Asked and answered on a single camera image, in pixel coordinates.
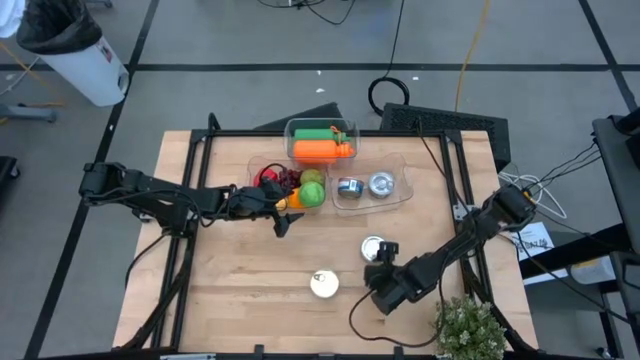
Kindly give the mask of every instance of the green lime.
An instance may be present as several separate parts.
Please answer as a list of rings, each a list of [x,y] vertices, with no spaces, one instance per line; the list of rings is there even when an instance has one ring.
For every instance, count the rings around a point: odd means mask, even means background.
[[[307,169],[302,172],[302,175],[300,176],[300,184],[312,181],[324,186],[324,174],[322,171],[318,169]]]
[[[316,207],[324,202],[324,187],[315,181],[302,184],[298,195],[302,205]]]

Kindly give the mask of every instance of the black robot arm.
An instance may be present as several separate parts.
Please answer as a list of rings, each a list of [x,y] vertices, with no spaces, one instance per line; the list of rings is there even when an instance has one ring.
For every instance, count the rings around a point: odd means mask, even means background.
[[[192,189],[150,177],[119,163],[84,166],[80,195],[87,206],[122,204],[138,218],[151,217],[173,236],[185,236],[204,220],[235,221],[273,218],[276,236],[303,214],[280,216],[276,203],[289,195],[273,181],[263,178],[257,187],[235,185]]]
[[[464,257],[501,231],[519,231],[535,215],[535,204],[513,185],[489,197],[482,208],[469,209],[458,226],[457,235],[433,253],[414,257],[403,266],[393,265],[398,253],[395,243],[383,243],[378,251],[379,265],[365,267],[365,284],[374,292],[371,298],[388,315],[404,300],[412,303],[433,291],[451,263]]]

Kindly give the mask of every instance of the wooden table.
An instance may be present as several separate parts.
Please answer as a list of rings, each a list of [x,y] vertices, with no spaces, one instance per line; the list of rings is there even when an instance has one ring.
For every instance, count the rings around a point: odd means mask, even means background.
[[[189,134],[165,133],[154,176],[181,182]],[[481,203],[498,188],[489,141],[485,132],[463,132],[463,140],[473,195]],[[427,141],[441,159],[438,140]],[[454,173],[458,174],[454,151],[451,146]],[[338,217],[328,201],[319,214],[293,224],[283,239],[275,237],[270,220],[221,221],[200,229],[180,351],[250,353],[255,344],[264,344],[265,351],[271,353],[390,354],[391,343],[360,340],[347,322],[354,302],[366,292],[362,240],[378,234],[398,242],[397,263],[402,264],[440,247],[454,235],[446,182],[419,138],[362,138],[358,159],[390,152],[405,157],[414,189],[414,196],[396,210]],[[282,138],[214,138],[206,185],[247,185],[247,163],[253,156],[285,159]],[[194,187],[198,172],[196,164]],[[155,223],[142,225],[137,251],[159,232]],[[168,243],[142,258],[133,270],[114,345],[129,340],[156,305]],[[537,347],[515,248],[498,237],[487,242],[485,251],[496,304],[522,338]],[[319,269],[331,269],[340,279],[340,289],[331,299],[319,299],[309,288],[311,275]],[[447,298],[463,296],[456,264],[446,270],[443,290]],[[357,310],[354,322],[365,335],[423,342],[434,333],[430,324],[435,320],[437,301],[434,291],[416,304],[402,304],[385,317],[367,300]],[[173,309],[168,311],[163,344],[169,343],[172,320]],[[406,349],[407,353],[434,351],[433,345]]]

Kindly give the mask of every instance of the gray floor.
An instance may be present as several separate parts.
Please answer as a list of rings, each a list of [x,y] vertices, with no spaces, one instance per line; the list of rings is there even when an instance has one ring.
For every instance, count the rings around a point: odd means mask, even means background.
[[[120,59],[131,57],[150,0],[91,6]],[[273,10],[254,0],[160,0],[141,64],[385,63],[399,1],[358,1],[333,27],[306,10]],[[590,0],[616,60],[640,63],[634,20],[637,0]],[[338,18],[348,2],[327,0],[318,11]],[[480,16],[480,1],[407,0],[396,62],[461,63]],[[33,56],[7,43],[23,61]],[[577,1],[494,0],[473,57],[477,64],[606,64]],[[0,52],[0,68],[12,60]],[[152,172],[161,136],[204,127],[215,112],[223,128],[252,128],[335,101],[345,117],[375,129],[366,89],[381,71],[138,71],[124,105],[108,160]],[[10,83],[0,72],[0,89]],[[0,126],[0,154],[19,158],[22,178],[3,195],[0,211],[0,359],[24,355],[78,206],[82,165],[91,161],[110,108],[96,108],[53,72],[40,72],[64,96],[56,124],[9,121]],[[412,104],[453,110],[456,71],[407,70],[392,75],[411,89]],[[640,94],[640,73],[624,78]],[[401,101],[381,86],[378,102]],[[51,101],[27,78],[3,103]],[[628,110],[610,71],[470,71],[460,111],[509,119],[513,161],[521,173],[542,175],[589,145],[591,120]],[[567,224],[595,231],[620,221],[601,164],[554,182]],[[560,228],[548,223],[554,230]],[[109,349],[133,257],[139,224],[118,207],[92,209],[41,355]],[[555,306],[553,293],[529,289],[541,348],[595,356],[604,346],[596,313]],[[572,303],[567,297],[565,303]],[[637,358],[627,352],[625,358]]]

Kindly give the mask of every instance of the metal can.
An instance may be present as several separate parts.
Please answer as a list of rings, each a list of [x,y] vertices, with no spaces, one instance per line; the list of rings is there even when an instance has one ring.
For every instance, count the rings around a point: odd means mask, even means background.
[[[309,285],[311,286],[311,291],[313,291],[317,297],[327,299],[338,291],[340,280],[336,273],[331,270],[318,270],[311,277],[311,283]]]
[[[369,177],[369,192],[373,197],[384,199],[391,195],[395,181],[388,172],[377,172]]]
[[[362,242],[362,246],[360,246],[360,252],[364,259],[368,262],[376,261],[376,257],[378,257],[378,250],[380,249],[380,243],[383,241],[384,239],[380,236],[367,236],[367,238]]]
[[[352,177],[338,179],[338,194],[347,199],[357,199],[362,196],[364,181]]]

